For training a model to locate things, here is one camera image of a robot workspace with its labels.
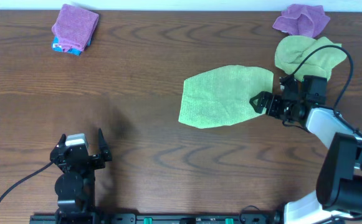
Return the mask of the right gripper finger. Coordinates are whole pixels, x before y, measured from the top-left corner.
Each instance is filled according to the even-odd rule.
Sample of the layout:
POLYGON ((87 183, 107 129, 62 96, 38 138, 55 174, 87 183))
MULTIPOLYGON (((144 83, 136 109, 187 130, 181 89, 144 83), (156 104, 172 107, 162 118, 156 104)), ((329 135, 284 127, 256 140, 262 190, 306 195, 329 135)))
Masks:
POLYGON ((267 91, 262 91, 260 92, 258 95, 252 97, 250 100, 251 101, 267 101, 269 99, 271 99, 271 97, 273 97, 273 94, 267 91))
POLYGON ((251 99, 249 101, 250 105, 253 107, 254 111, 256 113, 265 113, 267 114, 269 112, 269 108, 271 105, 272 100, 270 99, 251 99))

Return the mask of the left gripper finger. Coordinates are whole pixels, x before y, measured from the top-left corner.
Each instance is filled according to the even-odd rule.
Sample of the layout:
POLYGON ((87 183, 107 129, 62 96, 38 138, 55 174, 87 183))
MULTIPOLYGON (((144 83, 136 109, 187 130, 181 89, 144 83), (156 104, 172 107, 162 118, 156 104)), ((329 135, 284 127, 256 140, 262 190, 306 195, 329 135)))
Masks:
POLYGON ((66 142, 67 136, 65 134, 62 134, 57 145, 56 148, 57 149, 63 149, 66 147, 65 142, 66 142))
POLYGON ((101 128, 98 129, 98 148, 105 162, 112 161, 112 154, 101 128))

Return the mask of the light green cloth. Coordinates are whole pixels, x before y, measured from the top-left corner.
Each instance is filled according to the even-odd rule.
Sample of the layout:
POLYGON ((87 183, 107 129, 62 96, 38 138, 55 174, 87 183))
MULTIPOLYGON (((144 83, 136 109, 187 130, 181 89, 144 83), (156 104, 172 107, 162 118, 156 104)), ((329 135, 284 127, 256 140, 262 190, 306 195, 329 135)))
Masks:
POLYGON ((226 65, 187 78, 178 121, 199 129, 232 126, 256 118, 249 100, 272 92, 274 74, 261 67, 226 65))

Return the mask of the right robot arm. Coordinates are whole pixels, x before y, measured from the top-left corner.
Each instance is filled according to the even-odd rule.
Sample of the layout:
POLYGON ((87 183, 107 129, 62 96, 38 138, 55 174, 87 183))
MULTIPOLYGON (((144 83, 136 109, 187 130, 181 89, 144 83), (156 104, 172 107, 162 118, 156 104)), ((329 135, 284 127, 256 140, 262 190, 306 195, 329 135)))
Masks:
POLYGON ((362 133, 325 106, 327 79, 306 75, 299 85, 283 78, 281 95, 262 91, 249 101, 254 111, 298 123, 328 149, 314 192, 285 204, 274 223, 344 223, 362 220, 362 133))

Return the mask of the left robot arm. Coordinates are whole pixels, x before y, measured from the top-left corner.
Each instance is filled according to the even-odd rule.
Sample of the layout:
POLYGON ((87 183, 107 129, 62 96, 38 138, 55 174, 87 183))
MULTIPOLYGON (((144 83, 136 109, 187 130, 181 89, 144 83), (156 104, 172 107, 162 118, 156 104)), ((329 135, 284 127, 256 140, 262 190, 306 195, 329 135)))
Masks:
POLYGON ((98 154, 88 153, 84 133, 63 134, 50 153, 63 174, 55 182, 58 210, 56 223, 108 223, 110 219, 95 206, 95 171, 112 160, 109 146, 98 130, 98 154))

